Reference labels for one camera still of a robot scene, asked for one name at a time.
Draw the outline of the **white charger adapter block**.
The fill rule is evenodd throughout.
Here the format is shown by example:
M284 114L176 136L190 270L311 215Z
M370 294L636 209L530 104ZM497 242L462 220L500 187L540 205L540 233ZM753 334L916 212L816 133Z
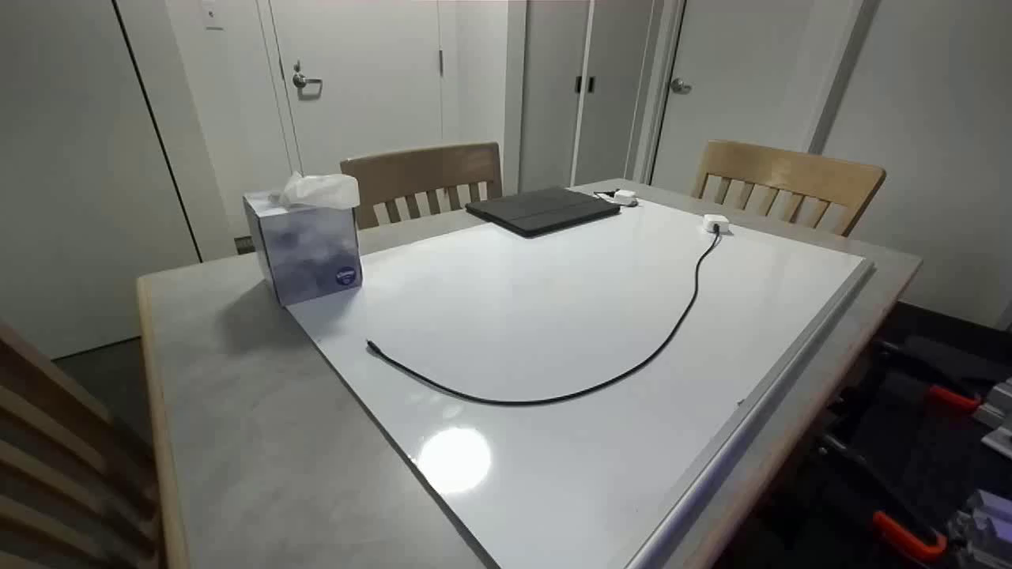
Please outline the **white charger adapter block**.
M704 233L726 233L729 220L723 215L702 215Z

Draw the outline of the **white whiteboard mat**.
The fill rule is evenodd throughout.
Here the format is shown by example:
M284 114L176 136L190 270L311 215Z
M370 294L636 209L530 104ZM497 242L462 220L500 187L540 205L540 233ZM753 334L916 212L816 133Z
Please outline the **white whiteboard mat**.
M547 237L378 250L292 317L500 569L615 569L869 262L638 201Z

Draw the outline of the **dark wooden chair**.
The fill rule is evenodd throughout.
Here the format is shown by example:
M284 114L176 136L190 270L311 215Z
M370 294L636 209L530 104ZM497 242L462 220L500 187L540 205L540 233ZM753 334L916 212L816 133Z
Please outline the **dark wooden chair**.
M362 187L362 229L444 215L504 194L497 143L348 159L343 172Z

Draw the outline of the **purple tissue box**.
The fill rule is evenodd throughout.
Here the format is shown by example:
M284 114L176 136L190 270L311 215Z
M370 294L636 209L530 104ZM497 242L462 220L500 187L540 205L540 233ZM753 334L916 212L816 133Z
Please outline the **purple tissue box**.
M292 173L283 191L242 195L261 274L283 307L365 282L358 205L362 191L348 173Z

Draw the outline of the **light wooden chair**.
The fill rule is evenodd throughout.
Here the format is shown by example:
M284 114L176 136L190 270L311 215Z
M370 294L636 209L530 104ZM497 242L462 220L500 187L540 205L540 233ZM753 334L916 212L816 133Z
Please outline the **light wooden chair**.
M761 195L760 212L771 215L780 205L789 223L814 209L810 229L819 229L838 209L832 233L848 237L881 184L887 172L875 165L751 143L709 143L690 195L716 194L718 205L734 198L741 212L751 209L753 195Z

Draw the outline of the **orange black clamp lower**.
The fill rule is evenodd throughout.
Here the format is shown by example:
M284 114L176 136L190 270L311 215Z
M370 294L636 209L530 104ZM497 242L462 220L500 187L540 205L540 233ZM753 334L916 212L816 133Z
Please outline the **orange black clamp lower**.
M927 523L868 456L832 434L819 440L819 456L848 486L869 500L868 525L881 543L922 565L950 554L950 537Z

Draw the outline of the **orange black clamp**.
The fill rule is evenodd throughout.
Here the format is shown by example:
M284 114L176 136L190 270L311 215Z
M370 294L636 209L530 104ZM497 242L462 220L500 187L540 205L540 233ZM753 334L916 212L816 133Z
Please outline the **orange black clamp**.
M950 537L927 523L868 456L832 434L819 440L819 456L848 486L869 500L868 525L881 543L922 565L950 554Z
M901 344L881 341L880 356L891 368L901 368L910 380L919 380L927 386L927 398L951 413L975 413L985 406L985 398L967 382L910 353Z

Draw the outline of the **orange black clamp upper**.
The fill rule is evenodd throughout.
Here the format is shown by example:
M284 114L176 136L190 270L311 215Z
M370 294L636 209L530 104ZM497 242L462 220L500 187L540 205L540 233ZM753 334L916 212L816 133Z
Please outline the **orange black clamp upper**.
M919 380L927 386L927 398L951 413L975 413L985 406L985 398L967 382L910 353L901 344L881 341L880 356L891 368L901 368L910 380Z

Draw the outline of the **wooden chair foreground left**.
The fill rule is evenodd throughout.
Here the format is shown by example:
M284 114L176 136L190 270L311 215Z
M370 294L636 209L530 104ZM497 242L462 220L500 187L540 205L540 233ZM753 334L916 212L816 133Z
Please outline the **wooden chair foreground left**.
M0 565L166 569L155 449L5 325Z

